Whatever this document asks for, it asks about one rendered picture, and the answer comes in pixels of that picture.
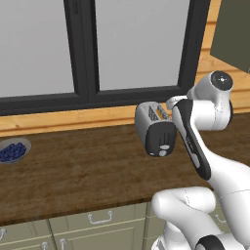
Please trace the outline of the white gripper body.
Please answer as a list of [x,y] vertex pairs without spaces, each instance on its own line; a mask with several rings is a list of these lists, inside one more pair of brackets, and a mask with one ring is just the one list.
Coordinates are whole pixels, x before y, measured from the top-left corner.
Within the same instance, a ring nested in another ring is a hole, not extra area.
[[168,110],[171,110],[176,103],[178,103],[181,100],[186,100],[187,98],[188,98],[187,96],[174,96],[166,102],[166,107]]

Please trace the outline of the toasted bread slice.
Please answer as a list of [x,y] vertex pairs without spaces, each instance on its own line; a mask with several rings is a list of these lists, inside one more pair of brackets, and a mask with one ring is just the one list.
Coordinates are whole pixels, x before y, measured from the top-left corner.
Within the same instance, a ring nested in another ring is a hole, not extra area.
[[169,120],[168,114],[160,104],[157,106],[156,113],[162,120]]

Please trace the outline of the silver and black toaster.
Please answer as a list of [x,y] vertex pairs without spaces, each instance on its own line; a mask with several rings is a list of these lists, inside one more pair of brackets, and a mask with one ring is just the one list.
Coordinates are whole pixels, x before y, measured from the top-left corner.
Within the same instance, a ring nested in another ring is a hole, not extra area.
[[162,120],[156,113],[157,102],[145,102],[138,104],[135,111],[135,127],[143,143],[146,153],[153,157],[164,157],[172,153],[177,130],[169,117]]

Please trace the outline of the black framed window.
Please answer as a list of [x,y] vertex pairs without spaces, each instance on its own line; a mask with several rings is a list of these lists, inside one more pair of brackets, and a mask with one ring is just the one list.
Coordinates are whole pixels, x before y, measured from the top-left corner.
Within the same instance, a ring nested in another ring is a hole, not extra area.
[[0,98],[0,116],[164,102],[194,85],[210,0],[188,0],[178,77],[173,86],[102,90],[98,73],[95,0],[63,0],[74,90],[67,94]]

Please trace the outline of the wide beige drawer front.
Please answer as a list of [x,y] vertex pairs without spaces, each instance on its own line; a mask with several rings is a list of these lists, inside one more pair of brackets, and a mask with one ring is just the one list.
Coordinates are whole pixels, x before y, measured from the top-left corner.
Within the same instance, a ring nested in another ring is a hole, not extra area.
[[[109,215],[107,214],[107,211],[109,210],[111,210],[113,213],[111,222],[100,225],[90,224],[88,220],[88,214],[93,214],[94,221],[105,220],[109,218]],[[127,206],[57,217],[50,219],[49,222],[53,233],[63,233],[78,229],[90,229],[98,226],[134,221],[138,219],[143,219],[145,215],[146,215],[146,203],[139,203],[139,204],[132,204]]]

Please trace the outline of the beige cupboard door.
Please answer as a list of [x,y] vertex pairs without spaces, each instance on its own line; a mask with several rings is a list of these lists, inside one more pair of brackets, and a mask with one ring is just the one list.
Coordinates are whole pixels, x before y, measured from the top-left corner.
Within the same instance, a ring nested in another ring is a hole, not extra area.
[[56,250],[50,236],[0,244],[0,250],[42,250],[42,242],[48,242],[47,250]]
[[147,225],[144,234],[143,250],[151,250],[154,241],[162,234],[164,225],[150,226]]
[[55,241],[59,250],[62,238],[65,250],[142,250],[143,237],[142,224],[128,224],[57,234]]

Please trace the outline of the grey bowl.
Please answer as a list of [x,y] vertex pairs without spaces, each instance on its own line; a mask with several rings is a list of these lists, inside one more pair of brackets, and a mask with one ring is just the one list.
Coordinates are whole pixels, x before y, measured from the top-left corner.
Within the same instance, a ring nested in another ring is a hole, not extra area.
[[17,163],[17,162],[21,161],[30,152],[31,142],[25,138],[13,138],[13,139],[4,140],[4,141],[0,142],[0,150],[5,148],[6,146],[8,146],[10,144],[17,144],[17,143],[23,143],[26,146],[26,152],[25,152],[24,156],[20,159],[12,161],[12,162],[6,162],[6,163],[0,162],[1,164]]

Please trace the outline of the blueberries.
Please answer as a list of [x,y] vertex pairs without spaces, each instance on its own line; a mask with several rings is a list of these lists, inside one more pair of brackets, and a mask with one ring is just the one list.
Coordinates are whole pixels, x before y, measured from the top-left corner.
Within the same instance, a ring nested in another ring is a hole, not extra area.
[[26,152],[26,146],[23,143],[10,144],[0,150],[0,162],[12,162],[20,159]]

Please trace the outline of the dark olive wall cupboard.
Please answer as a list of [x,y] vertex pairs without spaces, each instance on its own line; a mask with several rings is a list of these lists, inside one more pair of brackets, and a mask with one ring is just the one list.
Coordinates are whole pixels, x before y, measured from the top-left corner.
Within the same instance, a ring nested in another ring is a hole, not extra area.
[[250,74],[250,0],[222,0],[210,55]]

